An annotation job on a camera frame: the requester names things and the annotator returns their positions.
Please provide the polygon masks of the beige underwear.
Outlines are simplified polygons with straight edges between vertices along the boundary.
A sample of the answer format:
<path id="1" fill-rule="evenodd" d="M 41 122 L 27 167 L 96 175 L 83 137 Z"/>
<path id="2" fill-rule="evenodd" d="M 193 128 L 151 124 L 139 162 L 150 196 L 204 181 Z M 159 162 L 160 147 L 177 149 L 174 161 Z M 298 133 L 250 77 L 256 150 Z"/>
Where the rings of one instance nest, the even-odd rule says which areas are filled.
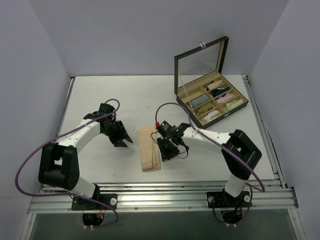
<path id="1" fill-rule="evenodd" d="M 143 172 L 161 170 L 161 158 L 158 145 L 151 134 L 156 132 L 154 125 L 148 125 L 136 131 L 140 164 Z"/>

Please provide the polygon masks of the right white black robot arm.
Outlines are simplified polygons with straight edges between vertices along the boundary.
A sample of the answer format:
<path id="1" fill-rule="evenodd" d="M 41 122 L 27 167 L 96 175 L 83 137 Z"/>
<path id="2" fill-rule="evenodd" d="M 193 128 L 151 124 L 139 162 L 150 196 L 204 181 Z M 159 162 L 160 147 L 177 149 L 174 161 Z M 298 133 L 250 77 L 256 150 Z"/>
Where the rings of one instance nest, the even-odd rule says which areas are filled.
<path id="1" fill-rule="evenodd" d="M 242 130 L 215 132 L 196 129 L 189 123 L 172 126 L 167 121 L 156 122 L 155 129 L 160 135 L 157 145 L 161 159 L 168 161 L 181 154 L 189 155 L 190 147 L 209 151 L 220 150 L 230 171 L 230 177 L 222 193 L 223 203 L 234 206 L 240 201 L 247 180 L 262 158 L 262 153 Z"/>

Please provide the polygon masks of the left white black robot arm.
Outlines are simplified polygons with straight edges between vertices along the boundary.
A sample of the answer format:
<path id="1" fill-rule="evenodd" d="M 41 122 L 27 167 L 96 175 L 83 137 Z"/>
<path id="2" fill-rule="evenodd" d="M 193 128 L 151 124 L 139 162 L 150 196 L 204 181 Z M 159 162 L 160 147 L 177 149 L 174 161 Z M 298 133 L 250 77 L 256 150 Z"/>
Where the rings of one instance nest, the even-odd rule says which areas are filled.
<path id="1" fill-rule="evenodd" d="M 115 148 L 126 148 L 133 143 L 116 109 L 101 103 L 99 109 L 85 115 L 75 131 L 46 144 L 41 151 L 38 180 L 41 184 L 58 187 L 83 196 L 83 204 L 90 210 L 100 206 L 100 189 L 80 175 L 78 154 L 95 137 L 105 135 Z"/>

